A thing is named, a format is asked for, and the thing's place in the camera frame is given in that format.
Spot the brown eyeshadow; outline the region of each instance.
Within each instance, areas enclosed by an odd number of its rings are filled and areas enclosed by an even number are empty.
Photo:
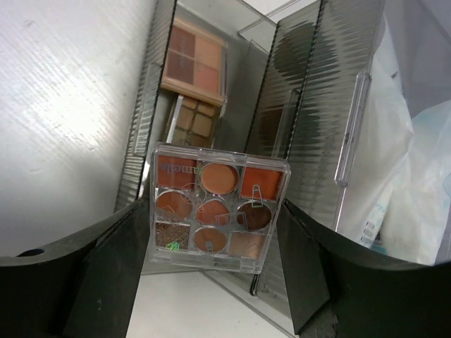
[[[212,127],[213,121],[210,118],[202,114],[197,114],[192,124],[192,132],[203,137],[208,137],[210,136]]]
[[[194,61],[180,54],[168,51],[167,76],[192,84],[194,82]]]
[[[252,202],[246,203],[238,208],[237,221],[241,225],[247,225],[249,231],[257,231],[266,227],[271,221],[272,215],[265,205]]]
[[[157,223],[155,224],[155,243],[157,246],[167,248],[166,245],[177,242],[179,249],[188,249],[190,227],[185,225]]]
[[[184,189],[191,186],[196,180],[194,170],[197,167],[196,160],[170,156],[158,156],[158,186]]]
[[[230,211],[220,201],[213,200],[200,206],[196,219],[204,225],[227,225]]]
[[[234,232],[230,239],[228,249],[229,256],[236,257],[260,257],[261,250],[265,244],[264,234],[250,234],[247,232]]]
[[[212,163],[202,171],[202,185],[212,194],[229,194],[235,190],[240,176],[230,165]]]
[[[169,49],[178,51],[182,54],[194,58],[194,51],[196,49],[196,37],[195,35],[174,26],[171,33],[171,40],[169,42]]]
[[[197,230],[194,234],[194,244],[201,251],[216,253],[223,250],[227,245],[227,236],[217,229],[205,227]]]
[[[194,113],[186,107],[180,107],[180,113],[177,119],[177,127],[189,130],[192,126],[192,119],[194,118]]]
[[[191,201],[180,192],[164,192],[156,199],[159,215],[165,220],[181,221],[192,211]]]

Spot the eyeshadow pan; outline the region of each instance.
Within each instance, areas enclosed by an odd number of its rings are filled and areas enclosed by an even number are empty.
[[[246,220],[239,213],[246,215]],[[238,208],[237,221],[239,224],[246,223],[249,231],[256,231],[266,227],[272,218],[271,210],[265,205],[254,204],[248,202]]]
[[[227,236],[212,227],[199,229],[194,234],[194,244],[199,250],[214,253],[223,250],[227,245]]]
[[[175,189],[183,189],[187,185],[192,187],[196,175],[191,168],[196,167],[196,160],[160,155],[157,168],[158,186]]]
[[[237,257],[258,258],[265,244],[264,234],[234,232],[230,239],[228,254]]]
[[[219,217],[217,219],[216,216],[229,214],[230,211],[227,207],[222,202],[214,199],[206,202],[199,208],[196,219],[204,225],[227,225],[228,218]]]
[[[192,59],[168,51],[167,63],[167,76],[190,84],[194,82],[194,61]]]
[[[191,201],[180,192],[164,192],[156,200],[156,207],[166,220],[184,220],[192,211]]]
[[[178,243],[178,249],[188,249],[190,227],[178,224],[155,224],[155,242],[157,246],[168,248],[172,243]]]
[[[184,97],[183,98],[183,103],[182,105],[184,105],[185,107],[189,108],[189,109],[196,109],[197,107],[197,100],[191,99],[190,97]]]
[[[209,139],[206,139],[205,137],[196,134],[191,135],[190,143],[192,146],[200,146],[200,147],[210,146]]]
[[[204,102],[199,102],[199,106],[197,107],[197,110],[201,112],[202,114],[205,114],[209,117],[213,117],[216,113],[215,106],[212,106],[211,104],[206,104]]]
[[[186,107],[180,107],[180,112],[177,119],[177,127],[189,130],[192,126],[192,119],[194,112]]]
[[[209,92],[219,94],[219,70],[201,63],[196,63],[194,85]]]
[[[221,66],[221,46],[201,37],[196,38],[196,61],[219,69]]]
[[[196,37],[179,27],[173,26],[169,49],[178,51],[182,54],[194,58],[194,50],[196,48]]]
[[[262,199],[275,201],[281,177],[282,172],[280,171],[247,167],[242,182],[241,196],[259,199],[258,192],[254,189],[254,186],[257,185],[260,188]]]
[[[197,114],[194,117],[194,122],[192,124],[192,132],[203,137],[208,137],[210,136],[212,127],[213,121],[210,118],[203,116],[202,114]]]
[[[238,171],[230,165],[211,163],[202,171],[202,185],[212,194],[229,194],[238,185]]]

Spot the green sticker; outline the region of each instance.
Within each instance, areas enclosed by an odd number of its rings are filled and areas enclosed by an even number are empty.
[[[167,243],[166,248],[168,248],[171,251],[179,251],[180,243],[178,242]]]

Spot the orange eyeshadow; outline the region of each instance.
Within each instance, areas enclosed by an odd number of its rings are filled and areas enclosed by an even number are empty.
[[[213,200],[206,202],[197,211],[197,220],[204,225],[227,225],[227,217],[218,217],[221,215],[229,215],[230,211],[220,201]]]
[[[249,168],[245,169],[245,178],[242,182],[241,196],[253,198],[254,200],[262,199],[275,201],[279,190],[279,182],[282,172]],[[261,196],[255,186],[260,188]]]

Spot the brown glitter eyeshadow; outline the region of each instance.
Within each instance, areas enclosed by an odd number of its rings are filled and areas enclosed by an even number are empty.
[[[155,224],[155,242],[157,246],[166,248],[168,244],[177,242],[179,249],[188,249],[190,227],[176,224]]]

